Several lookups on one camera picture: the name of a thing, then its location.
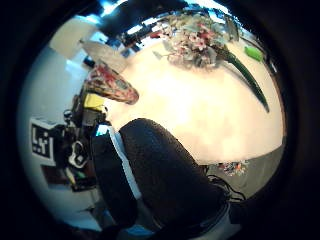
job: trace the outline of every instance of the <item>floor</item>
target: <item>floor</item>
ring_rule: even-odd
[[[276,150],[249,159],[247,169],[241,175],[228,176],[217,165],[210,165],[207,174],[213,174],[227,181],[236,191],[242,192],[246,198],[259,191],[275,173],[284,150],[285,141]]]

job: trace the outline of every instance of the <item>white desk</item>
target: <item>white desk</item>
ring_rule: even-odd
[[[122,76],[139,92],[135,105],[106,100],[109,120],[119,129],[136,118],[152,119],[168,129],[198,164],[234,162],[266,154],[282,144],[279,97],[263,63],[248,57],[244,43],[228,44],[259,83],[267,113],[242,75],[230,64],[212,72],[183,70],[158,60],[161,43],[128,59]]]

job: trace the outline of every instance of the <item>flower bouquet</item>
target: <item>flower bouquet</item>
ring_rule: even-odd
[[[228,50],[218,23],[213,22],[209,16],[181,14],[170,15],[157,24],[164,47],[170,52],[167,55],[153,52],[157,58],[166,56],[170,63],[186,69],[214,69],[219,61],[227,61],[241,72],[255,96],[269,112],[267,100],[257,81]]]

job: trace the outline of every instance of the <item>green object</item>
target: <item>green object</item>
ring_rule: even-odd
[[[252,58],[256,59],[259,62],[263,59],[262,52],[258,48],[251,47],[251,46],[246,46],[246,47],[244,47],[244,52],[249,57],[252,57]]]
[[[222,60],[225,60],[225,61],[231,63],[233,66],[235,66],[241,72],[241,74],[247,80],[254,95],[258,98],[258,100],[264,106],[265,110],[267,112],[269,112],[270,109],[269,109],[269,105],[267,103],[266,97],[264,96],[257,81],[254,79],[254,77],[249,72],[249,70],[240,62],[240,60],[233,53],[229,52],[229,50],[226,47],[222,48],[222,49],[216,48],[215,50],[217,51],[217,54],[218,54],[217,57],[219,59],[222,59]]]

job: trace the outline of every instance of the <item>yellow object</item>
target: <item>yellow object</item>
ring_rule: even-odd
[[[84,100],[84,108],[95,109],[98,111],[105,111],[104,101],[105,101],[105,98],[100,97],[99,95],[94,93],[88,93]]]

